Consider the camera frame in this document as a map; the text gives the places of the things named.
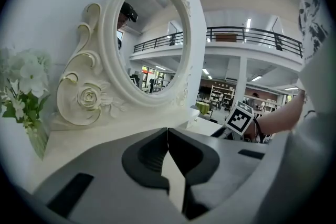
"bookshelf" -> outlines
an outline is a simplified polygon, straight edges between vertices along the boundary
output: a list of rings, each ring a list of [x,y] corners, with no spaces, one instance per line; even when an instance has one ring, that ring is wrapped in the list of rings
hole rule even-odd
[[[231,98],[235,96],[235,89],[232,86],[228,86],[228,85],[226,86],[227,88],[212,85],[211,94],[210,94],[210,102],[214,106],[218,105],[219,96],[221,93],[224,95],[222,102],[226,104],[229,102],[229,100],[231,100]]]

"mirror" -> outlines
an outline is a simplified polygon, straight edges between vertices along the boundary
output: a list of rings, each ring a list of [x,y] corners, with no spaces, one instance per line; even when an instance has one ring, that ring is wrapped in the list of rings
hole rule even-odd
[[[174,83],[183,51],[182,25],[172,0],[125,0],[122,4],[116,45],[130,83],[142,92],[158,94]],[[157,52],[155,57],[149,55],[152,52]]]

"bracelet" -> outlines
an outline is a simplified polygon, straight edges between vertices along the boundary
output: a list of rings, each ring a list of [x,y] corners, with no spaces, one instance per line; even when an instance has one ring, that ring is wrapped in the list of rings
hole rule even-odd
[[[261,128],[260,128],[260,125],[257,121],[257,119],[254,117],[253,118],[253,121],[254,121],[254,125],[255,125],[255,136],[257,137],[257,135],[259,135],[259,138],[260,138],[260,143],[262,144],[262,142],[264,141],[264,134],[262,133],[261,131]]]

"white column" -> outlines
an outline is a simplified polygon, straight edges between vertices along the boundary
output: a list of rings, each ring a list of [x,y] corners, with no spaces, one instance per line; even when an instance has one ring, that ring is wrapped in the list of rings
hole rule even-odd
[[[278,104],[282,104],[283,99],[284,99],[284,95],[283,94],[279,94],[277,96],[277,103]]]
[[[246,88],[246,66],[246,57],[241,57],[239,63],[239,77],[237,81],[236,94],[235,98],[233,99],[233,104],[235,104],[237,101],[243,101],[244,99],[244,93]]]

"white pillar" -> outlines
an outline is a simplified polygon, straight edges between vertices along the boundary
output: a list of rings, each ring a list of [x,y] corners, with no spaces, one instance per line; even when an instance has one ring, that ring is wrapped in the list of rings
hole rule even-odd
[[[235,104],[237,101],[243,101],[244,99],[246,88],[246,66],[247,66],[246,57],[241,57],[239,63],[239,77],[237,81],[236,94],[233,99],[233,104]]]

